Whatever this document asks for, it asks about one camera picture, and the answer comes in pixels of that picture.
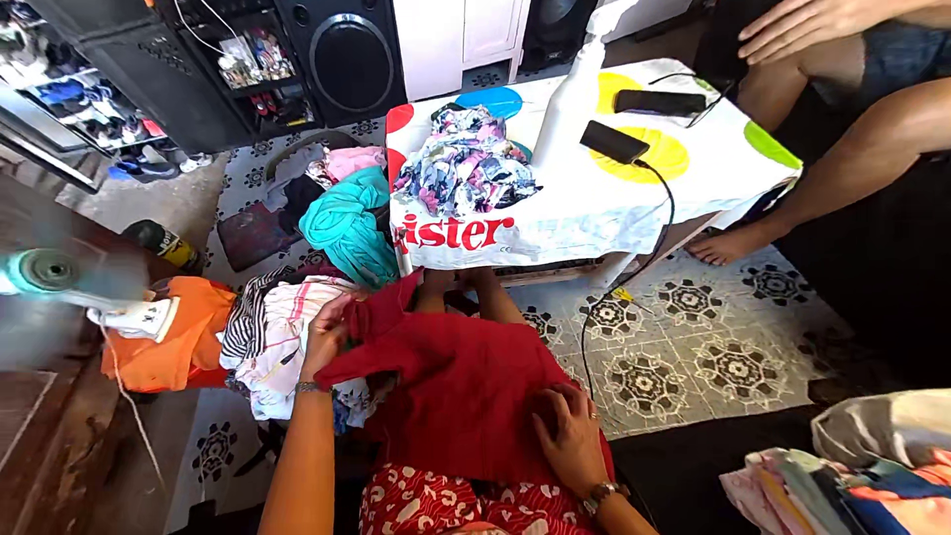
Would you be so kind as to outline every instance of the black and white striped fabric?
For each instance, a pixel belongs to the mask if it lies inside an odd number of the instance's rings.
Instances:
[[[234,369],[244,359],[264,351],[264,295],[275,279],[292,272],[294,269],[284,266],[254,277],[244,285],[244,291],[235,299],[224,325],[219,359],[223,368]]]

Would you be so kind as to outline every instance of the yellow polka dot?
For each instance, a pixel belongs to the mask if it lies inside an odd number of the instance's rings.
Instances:
[[[614,113],[614,97],[621,89],[641,89],[642,86],[634,82],[624,74],[615,74],[614,72],[601,72],[597,75],[597,85],[599,88],[597,99],[597,112],[603,115]]]
[[[657,169],[664,180],[670,182],[687,172],[690,167],[687,149],[676,138],[660,130],[643,127],[621,127],[619,130],[650,145],[641,160]],[[600,168],[622,180],[637,184],[660,184],[654,173],[648,169],[622,164],[596,150],[591,150],[591,156]]]

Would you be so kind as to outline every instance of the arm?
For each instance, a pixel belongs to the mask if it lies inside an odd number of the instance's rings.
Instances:
[[[951,5],[914,10],[897,18],[908,24],[951,30]]]
[[[334,532],[333,412],[326,392],[301,392],[295,397],[259,535]]]
[[[310,323],[301,381],[339,352],[346,338],[340,320],[352,300],[344,294],[327,303]],[[299,392],[281,459],[267,492],[259,535],[329,535],[334,531],[334,409],[327,392]]]
[[[740,57],[769,63],[817,43],[854,35],[909,13],[947,13],[949,0],[783,0],[740,32]]]
[[[552,400],[558,417],[558,433],[552,437],[545,423],[533,414],[535,432],[554,473],[567,488],[586,500],[591,491],[608,481],[608,470],[601,453],[601,435],[594,402],[584,392],[568,385],[544,390]],[[609,535],[657,535],[637,509],[624,496],[613,493],[597,508],[594,517]]]

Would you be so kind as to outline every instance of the spray bottle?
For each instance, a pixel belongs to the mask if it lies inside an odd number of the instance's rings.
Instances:
[[[563,172],[563,163],[580,150],[581,136],[594,118],[598,102],[597,76],[604,63],[601,39],[614,30],[621,15],[638,0],[616,0],[594,10],[588,19],[585,45],[574,57],[572,70],[552,93],[535,142],[532,167],[546,174]]]

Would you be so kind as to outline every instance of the blue polka dot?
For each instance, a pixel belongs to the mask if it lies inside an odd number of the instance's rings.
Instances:
[[[488,88],[461,94],[456,98],[456,104],[465,108],[475,108],[482,105],[496,117],[511,119],[521,111],[522,97],[514,89]]]

